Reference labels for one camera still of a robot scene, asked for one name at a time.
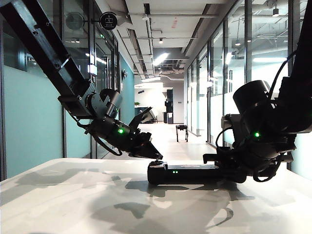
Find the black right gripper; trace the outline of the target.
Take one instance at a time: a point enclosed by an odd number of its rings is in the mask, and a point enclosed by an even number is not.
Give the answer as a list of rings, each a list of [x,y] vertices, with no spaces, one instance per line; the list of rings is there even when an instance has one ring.
[[[251,166],[248,158],[251,151],[246,146],[230,147],[218,146],[216,142],[217,154],[204,154],[203,162],[217,162],[221,175],[232,182],[243,183],[251,174]]]

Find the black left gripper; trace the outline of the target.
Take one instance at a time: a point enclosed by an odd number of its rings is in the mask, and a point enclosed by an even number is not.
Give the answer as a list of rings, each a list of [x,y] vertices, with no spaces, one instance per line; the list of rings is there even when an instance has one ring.
[[[142,132],[140,129],[131,128],[128,125],[120,127],[123,133],[121,137],[121,149],[126,151],[130,157],[143,157],[142,144],[150,141],[151,133]],[[146,145],[147,157],[151,159],[163,159],[163,155],[156,149],[156,147],[149,142]]]

